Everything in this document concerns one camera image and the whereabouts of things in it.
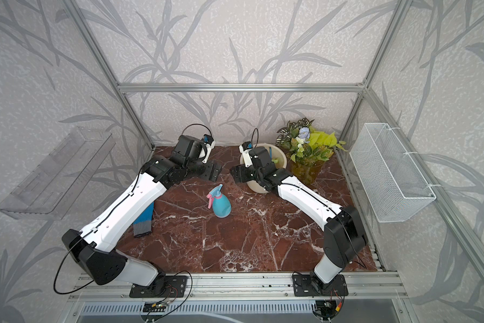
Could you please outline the teal white spray bottle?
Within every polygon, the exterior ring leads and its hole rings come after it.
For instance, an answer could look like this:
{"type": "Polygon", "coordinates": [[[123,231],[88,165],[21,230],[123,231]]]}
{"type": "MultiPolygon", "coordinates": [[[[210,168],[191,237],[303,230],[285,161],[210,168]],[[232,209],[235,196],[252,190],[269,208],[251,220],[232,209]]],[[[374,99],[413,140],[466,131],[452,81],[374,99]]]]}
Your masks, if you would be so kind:
{"type": "Polygon", "coordinates": [[[231,213],[231,203],[222,192],[223,185],[214,187],[207,195],[208,208],[211,209],[216,217],[226,218],[231,213]]]}

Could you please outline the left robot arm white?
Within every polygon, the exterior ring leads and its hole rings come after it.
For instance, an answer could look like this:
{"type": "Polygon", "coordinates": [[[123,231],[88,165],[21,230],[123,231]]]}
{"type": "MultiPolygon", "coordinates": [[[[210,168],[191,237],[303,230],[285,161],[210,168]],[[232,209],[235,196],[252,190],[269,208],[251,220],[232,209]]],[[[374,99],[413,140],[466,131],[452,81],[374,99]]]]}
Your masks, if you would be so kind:
{"type": "Polygon", "coordinates": [[[80,230],[68,230],[62,241],[68,255],[98,285],[123,281],[150,286],[158,268],[116,249],[124,232],[172,186],[190,178],[216,182],[222,166],[209,160],[215,146],[211,135],[181,135],[169,157],[153,156],[131,185],[101,215],[80,230]]]}

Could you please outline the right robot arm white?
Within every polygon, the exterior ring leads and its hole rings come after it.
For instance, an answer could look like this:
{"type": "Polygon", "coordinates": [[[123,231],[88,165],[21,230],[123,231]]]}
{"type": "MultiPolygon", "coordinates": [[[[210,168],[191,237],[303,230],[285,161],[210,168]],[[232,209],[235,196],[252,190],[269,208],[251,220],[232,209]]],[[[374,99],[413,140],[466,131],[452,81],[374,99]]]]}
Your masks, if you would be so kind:
{"type": "Polygon", "coordinates": [[[255,181],[308,215],[324,233],[321,258],[314,281],[325,286],[346,268],[367,245],[362,218],[355,207],[331,202],[317,194],[285,168],[277,168],[266,148],[243,143],[243,163],[230,169],[236,183],[255,181]]]}

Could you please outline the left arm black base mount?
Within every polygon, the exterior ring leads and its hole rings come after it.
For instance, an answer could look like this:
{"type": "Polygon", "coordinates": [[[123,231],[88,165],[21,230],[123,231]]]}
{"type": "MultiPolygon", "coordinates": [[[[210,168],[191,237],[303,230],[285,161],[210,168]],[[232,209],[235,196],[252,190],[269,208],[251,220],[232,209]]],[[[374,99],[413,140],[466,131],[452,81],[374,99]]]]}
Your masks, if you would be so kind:
{"type": "Polygon", "coordinates": [[[170,297],[182,298],[188,284],[188,276],[179,272],[176,275],[158,274],[149,286],[134,284],[130,290],[130,298],[170,297]]]}

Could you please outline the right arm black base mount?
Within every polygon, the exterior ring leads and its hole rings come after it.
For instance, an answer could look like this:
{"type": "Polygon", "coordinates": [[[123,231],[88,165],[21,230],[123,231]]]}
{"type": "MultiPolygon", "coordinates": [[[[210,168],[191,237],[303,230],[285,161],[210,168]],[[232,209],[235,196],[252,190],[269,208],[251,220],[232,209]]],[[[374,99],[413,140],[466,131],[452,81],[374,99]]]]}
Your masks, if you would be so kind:
{"type": "Polygon", "coordinates": [[[296,297],[340,296],[349,295],[345,277],[337,274],[329,283],[324,283],[313,272],[292,274],[294,295],[296,297]]]}

